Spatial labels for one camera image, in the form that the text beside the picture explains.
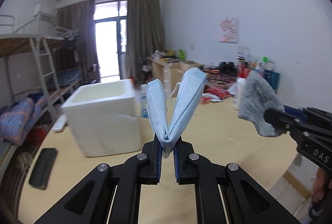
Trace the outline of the person's hand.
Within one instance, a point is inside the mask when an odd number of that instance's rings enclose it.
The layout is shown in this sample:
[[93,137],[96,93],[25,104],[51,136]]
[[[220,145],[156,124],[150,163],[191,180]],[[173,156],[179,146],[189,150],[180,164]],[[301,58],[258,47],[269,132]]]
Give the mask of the person's hand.
[[322,200],[325,193],[326,185],[329,185],[329,189],[331,189],[331,181],[329,182],[329,184],[327,183],[326,172],[319,167],[311,192],[311,200],[313,202],[317,203],[318,201]]

